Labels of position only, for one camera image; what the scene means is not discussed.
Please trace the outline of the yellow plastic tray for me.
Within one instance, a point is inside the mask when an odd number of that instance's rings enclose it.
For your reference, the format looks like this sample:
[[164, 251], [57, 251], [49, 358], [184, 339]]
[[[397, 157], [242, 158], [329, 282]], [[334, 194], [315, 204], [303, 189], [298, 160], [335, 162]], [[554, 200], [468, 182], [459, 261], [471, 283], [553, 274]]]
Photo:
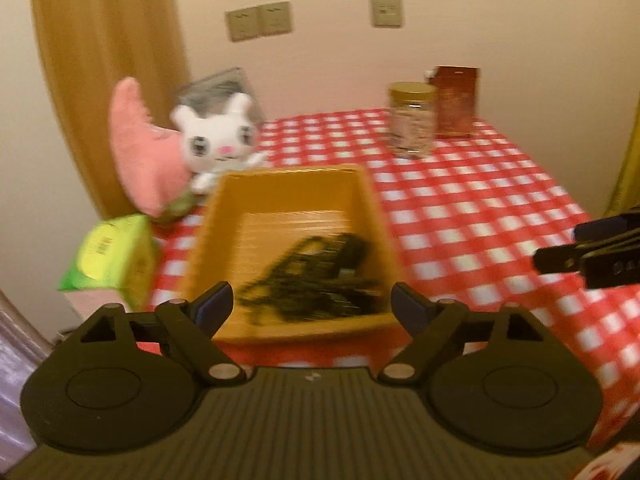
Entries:
[[356, 165], [232, 172], [209, 197], [178, 295], [193, 300], [220, 281], [233, 289], [261, 278], [306, 237], [352, 233], [369, 244], [359, 273], [378, 283], [375, 314], [285, 322], [273, 307], [240, 302], [215, 337], [267, 342], [365, 333], [395, 325], [390, 290], [404, 272], [367, 170]]

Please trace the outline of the green tissue pack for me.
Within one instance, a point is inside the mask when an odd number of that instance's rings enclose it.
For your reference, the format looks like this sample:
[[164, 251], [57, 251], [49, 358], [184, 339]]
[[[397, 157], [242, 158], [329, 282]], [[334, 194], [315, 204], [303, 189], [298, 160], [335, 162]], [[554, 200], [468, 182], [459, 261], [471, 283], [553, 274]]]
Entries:
[[84, 238], [58, 290], [86, 320], [104, 304], [148, 305], [160, 248], [144, 214], [105, 220]]

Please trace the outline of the pink star plush toy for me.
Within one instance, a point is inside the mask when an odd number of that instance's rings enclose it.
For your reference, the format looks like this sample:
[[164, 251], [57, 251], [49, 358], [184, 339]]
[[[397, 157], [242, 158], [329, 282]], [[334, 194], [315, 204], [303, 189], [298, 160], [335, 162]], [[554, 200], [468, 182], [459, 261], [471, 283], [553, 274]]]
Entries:
[[108, 138], [115, 169], [138, 211], [158, 219], [189, 187], [191, 171], [182, 154], [182, 135], [153, 124], [140, 84], [119, 81], [108, 109]]

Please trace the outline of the white bunny plush toy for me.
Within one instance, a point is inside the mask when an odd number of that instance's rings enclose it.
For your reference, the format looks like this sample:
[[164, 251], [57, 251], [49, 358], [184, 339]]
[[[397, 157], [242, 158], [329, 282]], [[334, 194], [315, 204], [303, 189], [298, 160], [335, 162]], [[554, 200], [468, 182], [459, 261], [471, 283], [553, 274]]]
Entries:
[[255, 169], [267, 155], [257, 148], [258, 130], [248, 117], [253, 100], [235, 93], [221, 114], [201, 117], [186, 105], [176, 106], [170, 118], [182, 134], [182, 154], [192, 174], [191, 191], [206, 195], [229, 171]]

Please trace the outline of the red gift box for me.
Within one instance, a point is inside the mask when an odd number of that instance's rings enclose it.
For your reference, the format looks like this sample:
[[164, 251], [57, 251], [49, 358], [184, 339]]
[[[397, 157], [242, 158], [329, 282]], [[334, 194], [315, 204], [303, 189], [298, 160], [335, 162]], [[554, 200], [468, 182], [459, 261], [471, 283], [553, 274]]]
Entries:
[[436, 133], [439, 136], [472, 136], [475, 133], [477, 67], [437, 66], [426, 76], [436, 89]]

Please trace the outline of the jar of nuts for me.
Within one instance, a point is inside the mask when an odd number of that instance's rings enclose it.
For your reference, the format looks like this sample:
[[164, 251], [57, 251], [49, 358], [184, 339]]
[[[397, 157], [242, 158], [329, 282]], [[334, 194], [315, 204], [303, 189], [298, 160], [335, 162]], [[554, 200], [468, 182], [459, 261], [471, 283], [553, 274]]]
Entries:
[[388, 87], [388, 143], [405, 158], [425, 158], [436, 136], [436, 88], [419, 81], [398, 81]]

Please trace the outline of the framed picture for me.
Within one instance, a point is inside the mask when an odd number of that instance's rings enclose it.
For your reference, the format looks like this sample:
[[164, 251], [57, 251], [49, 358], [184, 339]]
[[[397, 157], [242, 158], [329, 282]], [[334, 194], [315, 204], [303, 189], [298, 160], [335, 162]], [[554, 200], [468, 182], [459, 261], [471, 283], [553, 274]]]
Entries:
[[200, 117], [220, 114], [224, 104], [235, 93], [245, 93], [252, 98], [248, 117], [254, 124], [266, 121], [257, 96], [241, 67], [232, 67], [199, 80], [185, 84], [175, 91], [176, 102], [194, 109]]

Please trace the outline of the wooden door panel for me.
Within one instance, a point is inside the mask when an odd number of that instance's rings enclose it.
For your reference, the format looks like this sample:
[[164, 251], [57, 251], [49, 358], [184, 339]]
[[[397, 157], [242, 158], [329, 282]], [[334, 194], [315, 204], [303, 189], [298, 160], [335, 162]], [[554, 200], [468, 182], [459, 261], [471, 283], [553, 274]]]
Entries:
[[108, 144], [108, 104], [133, 76], [152, 116], [168, 125], [174, 91], [188, 81], [175, 0], [32, 0], [40, 61], [58, 123], [103, 218], [134, 206]]

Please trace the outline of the single wall outlet plate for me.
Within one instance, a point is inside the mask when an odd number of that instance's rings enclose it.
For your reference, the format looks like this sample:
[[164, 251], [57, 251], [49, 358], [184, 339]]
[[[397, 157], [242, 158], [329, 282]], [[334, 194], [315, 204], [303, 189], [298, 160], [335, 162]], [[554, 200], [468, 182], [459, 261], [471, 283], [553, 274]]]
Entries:
[[369, 0], [371, 24], [375, 28], [401, 28], [404, 24], [402, 0]]

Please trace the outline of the double wall socket left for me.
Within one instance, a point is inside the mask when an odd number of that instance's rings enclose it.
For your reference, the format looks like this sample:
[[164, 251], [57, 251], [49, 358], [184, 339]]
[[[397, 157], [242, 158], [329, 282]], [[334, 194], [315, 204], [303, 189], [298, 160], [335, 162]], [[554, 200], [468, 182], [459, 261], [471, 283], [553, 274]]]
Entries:
[[232, 42], [251, 40], [260, 36], [259, 10], [250, 6], [226, 13], [229, 38]]

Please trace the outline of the double wall socket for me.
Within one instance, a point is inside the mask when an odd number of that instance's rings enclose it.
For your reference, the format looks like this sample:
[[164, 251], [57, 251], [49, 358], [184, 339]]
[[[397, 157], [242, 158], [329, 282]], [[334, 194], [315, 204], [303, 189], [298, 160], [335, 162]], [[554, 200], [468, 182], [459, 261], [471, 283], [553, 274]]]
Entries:
[[293, 31], [291, 6], [288, 1], [266, 3], [258, 6], [260, 34], [277, 36]]
[[250, 6], [226, 13], [229, 38], [232, 42], [251, 40], [260, 36], [259, 10]]

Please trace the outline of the double wall socket right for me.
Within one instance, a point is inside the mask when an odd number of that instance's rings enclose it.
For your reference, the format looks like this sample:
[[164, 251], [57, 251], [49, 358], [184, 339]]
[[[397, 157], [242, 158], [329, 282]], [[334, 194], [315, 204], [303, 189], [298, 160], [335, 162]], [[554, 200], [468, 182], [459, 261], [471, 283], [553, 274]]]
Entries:
[[258, 6], [260, 34], [277, 36], [293, 31], [291, 6], [288, 1], [266, 3]]

